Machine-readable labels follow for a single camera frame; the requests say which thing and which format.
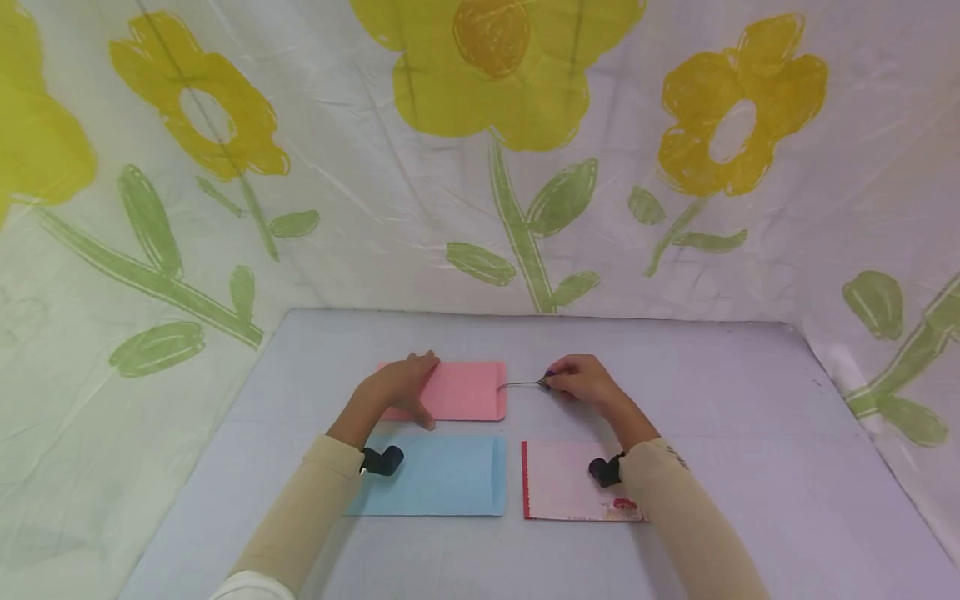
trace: fabric backdrop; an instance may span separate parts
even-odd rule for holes
[[[0,597],[113,597],[304,306],[794,324],[960,561],[958,29],[0,0]]]

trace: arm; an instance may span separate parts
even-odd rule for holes
[[[434,428],[420,388],[439,362],[432,350],[411,353],[357,387],[326,435],[307,450],[214,600],[290,600],[300,593],[330,528],[360,489],[360,450],[383,412],[395,406]]]
[[[550,367],[550,387],[596,407],[620,445],[620,478],[650,516],[690,600],[769,598],[743,542],[679,454],[613,381],[595,356],[571,355]]]

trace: blue envelope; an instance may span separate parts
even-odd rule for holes
[[[372,436],[367,446],[403,450],[391,477],[365,473],[347,515],[502,516],[507,443],[499,436]]]

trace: table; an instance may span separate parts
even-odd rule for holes
[[[502,360],[524,380],[566,353],[599,356],[686,458],[774,598],[960,597],[957,570],[788,325],[295,310],[120,598],[206,598],[356,384],[428,348]],[[345,517],[301,598],[684,598],[651,525],[523,520],[520,441],[611,438],[585,407],[513,388],[504,421],[437,431],[507,438],[506,515]]]

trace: yellow flower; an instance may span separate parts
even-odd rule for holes
[[[97,173],[80,123],[47,93],[34,19],[0,0],[0,228],[11,203],[61,204]]]
[[[804,32],[800,14],[784,14],[744,30],[736,48],[703,52],[663,81],[663,107],[679,123],[660,141],[660,166],[669,183],[694,196],[724,190],[746,194],[763,179],[774,146],[815,117],[827,93],[827,64],[812,55],[794,59]],[[710,142],[717,125],[740,101],[756,108],[754,129],[733,159],[715,161]]]
[[[248,167],[262,175],[289,172],[289,157],[273,140],[273,107],[229,60],[204,52],[183,21],[167,11],[131,19],[130,31],[133,39],[110,43],[113,68],[159,110],[167,130],[197,164],[224,181]],[[194,129],[180,104],[185,89],[206,92],[220,103],[229,117],[227,140],[210,140]]]
[[[380,45],[402,52],[396,107],[415,130],[490,128],[511,150],[570,141],[587,112],[584,71],[630,32],[645,0],[350,0]]]

